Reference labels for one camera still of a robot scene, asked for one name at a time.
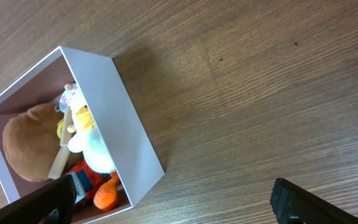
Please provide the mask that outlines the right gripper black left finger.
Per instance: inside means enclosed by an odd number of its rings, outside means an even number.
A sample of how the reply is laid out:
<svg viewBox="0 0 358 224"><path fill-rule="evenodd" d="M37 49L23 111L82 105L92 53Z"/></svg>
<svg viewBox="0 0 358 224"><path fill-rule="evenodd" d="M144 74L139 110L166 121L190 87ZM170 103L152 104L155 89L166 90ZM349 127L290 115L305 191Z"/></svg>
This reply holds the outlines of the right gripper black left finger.
<svg viewBox="0 0 358 224"><path fill-rule="evenodd" d="M0 209L0 224L70 223L76 189L73 177L63 176Z"/></svg>

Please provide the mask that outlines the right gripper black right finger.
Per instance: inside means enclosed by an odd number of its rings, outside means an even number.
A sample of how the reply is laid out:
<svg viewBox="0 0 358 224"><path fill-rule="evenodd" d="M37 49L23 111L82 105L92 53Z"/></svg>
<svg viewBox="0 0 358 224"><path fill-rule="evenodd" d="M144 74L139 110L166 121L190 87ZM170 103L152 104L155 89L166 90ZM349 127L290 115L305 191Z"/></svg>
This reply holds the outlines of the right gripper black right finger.
<svg viewBox="0 0 358 224"><path fill-rule="evenodd" d="M270 205L279 224L358 224L357 217L283 178L274 182Z"/></svg>

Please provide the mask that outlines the red toy fire truck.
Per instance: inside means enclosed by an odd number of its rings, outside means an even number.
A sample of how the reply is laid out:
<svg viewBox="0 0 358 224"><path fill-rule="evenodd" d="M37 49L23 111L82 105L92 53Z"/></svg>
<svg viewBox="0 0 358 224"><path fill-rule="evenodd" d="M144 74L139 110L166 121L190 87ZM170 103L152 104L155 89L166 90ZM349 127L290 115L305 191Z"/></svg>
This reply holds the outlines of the red toy fire truck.
<svg viewBox="0 0 358 224"><path fill-rule="evenodd" d="M94 198L100 186L111 179L110 174L93 171L84 159L77 162L67 174L73 178L76 189L75 208L86 205Z"/></svg>

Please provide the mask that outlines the brown plush toy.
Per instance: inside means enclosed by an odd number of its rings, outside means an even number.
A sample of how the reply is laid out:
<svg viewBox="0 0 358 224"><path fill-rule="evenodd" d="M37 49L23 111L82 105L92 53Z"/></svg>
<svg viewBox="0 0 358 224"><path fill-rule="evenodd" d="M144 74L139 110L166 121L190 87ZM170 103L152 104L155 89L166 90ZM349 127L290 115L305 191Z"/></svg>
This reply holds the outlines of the brown plush toy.
<svg viewBox="0 0 358 224"><path fill-rule="evenodd" d="M60 149L57 124L63 118L53 103L29 108L11 118L2 132L5 157L13 170L29 182L48 179Z"/></svg>

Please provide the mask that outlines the white plush duck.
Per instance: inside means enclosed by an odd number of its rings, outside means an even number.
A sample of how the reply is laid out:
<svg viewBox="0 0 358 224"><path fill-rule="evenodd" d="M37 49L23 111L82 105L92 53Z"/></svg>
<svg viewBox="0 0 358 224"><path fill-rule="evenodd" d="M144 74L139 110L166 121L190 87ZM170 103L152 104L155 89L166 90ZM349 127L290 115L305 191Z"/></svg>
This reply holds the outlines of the white plush duck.
<svg viewBox="0 0 358 224"><path fill-rule="evenodd" d="M93 171L111 175L111 179L100 186L92 199L98 209L108 212L119 201L117 186L121 181L116 172L116 166L79 88L67 93L67 103L71 109L73 120L73 126L68 130L74 133L68 143L69 150L73 153L82 153L83 159Z"/></svg>

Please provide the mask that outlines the yellow cat rattle drum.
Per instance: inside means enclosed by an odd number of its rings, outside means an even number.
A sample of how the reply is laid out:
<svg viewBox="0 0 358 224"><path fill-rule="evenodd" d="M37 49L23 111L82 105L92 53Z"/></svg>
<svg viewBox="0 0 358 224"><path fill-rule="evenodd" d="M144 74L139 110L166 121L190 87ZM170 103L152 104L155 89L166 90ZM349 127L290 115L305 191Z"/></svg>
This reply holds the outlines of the yellow cat rattle drum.
<svg viewBox="0 0 358 224"><path fill-rule="evenodd" d="M57 124L57 136L59 139L62 138L62 129L63 129L63 119L61 119Z"/></svg>

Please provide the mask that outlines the white wooden rattle drum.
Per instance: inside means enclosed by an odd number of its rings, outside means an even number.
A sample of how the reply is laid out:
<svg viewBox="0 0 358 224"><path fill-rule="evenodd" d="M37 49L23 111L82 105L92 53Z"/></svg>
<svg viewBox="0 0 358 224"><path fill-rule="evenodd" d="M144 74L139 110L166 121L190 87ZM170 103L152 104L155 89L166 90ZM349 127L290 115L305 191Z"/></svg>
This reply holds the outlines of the white wooden rattle drum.
<svg viewBox="0 0 358 224"><path fill-rule="evenodd" d="M48 173L48 178L50 179L58 179L61 177L63 170L65 169L69 155L71 153L68 149L68 142L73 136L73 133L69 132L68 128L72 126L72 112L70 107L67 106L63 112L63 129L62 138L60 139L60 149Z"/></svg>

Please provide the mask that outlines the pink white open box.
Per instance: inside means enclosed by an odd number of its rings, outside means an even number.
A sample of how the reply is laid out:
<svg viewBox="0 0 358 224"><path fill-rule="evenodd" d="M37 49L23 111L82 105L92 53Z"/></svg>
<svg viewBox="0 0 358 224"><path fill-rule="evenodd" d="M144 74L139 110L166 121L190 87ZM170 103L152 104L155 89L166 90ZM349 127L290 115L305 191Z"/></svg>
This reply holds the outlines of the pink white open box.
<svg viewBox="0 0 358 224"><path fill-rule="evenodd" d="M0 94L0 184L9 203L44 186L43 182L29 182L19 177L7 163L2 131L17 114L57 100L67 83L76 83L82 90L121 180L117 208L102 212L88 205L72 219L73 223L91 223L132 209L164 174L109 57L59 46Z"/></svg>

